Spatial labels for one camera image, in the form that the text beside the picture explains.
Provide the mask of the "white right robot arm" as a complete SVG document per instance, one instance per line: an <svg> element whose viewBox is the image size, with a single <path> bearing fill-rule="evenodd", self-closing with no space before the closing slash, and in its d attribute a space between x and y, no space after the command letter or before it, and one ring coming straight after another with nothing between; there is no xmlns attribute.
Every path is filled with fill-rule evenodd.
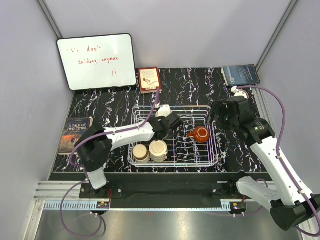
<svg viewBox="0 0 320 240"><path fill-rule="evenodd" d="M227 185L228 195L251 198L267 209L273 221L284 231L297 227L320 211L320 196L314 194L295 172L279 147L279 138L269 123L252 112L248 99L232 96L214 101L209 124L234 131L261 160L276 189L258 183L247 173L236 173Z"/></svg>

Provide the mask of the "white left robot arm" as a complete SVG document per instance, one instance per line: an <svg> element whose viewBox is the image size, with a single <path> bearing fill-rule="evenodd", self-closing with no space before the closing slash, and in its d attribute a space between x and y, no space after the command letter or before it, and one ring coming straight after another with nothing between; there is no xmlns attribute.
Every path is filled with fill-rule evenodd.
<svg viewBox="0 0 320 240"><path fill-rule="evenodd" d="M183 120L174 112L168 116L152 116L138 124L109 130L94 123L74 147L91 184L90 192L97 198L103 198L108 193L103 165L110 152L137 142L164 140L183 124Z"/></svg>

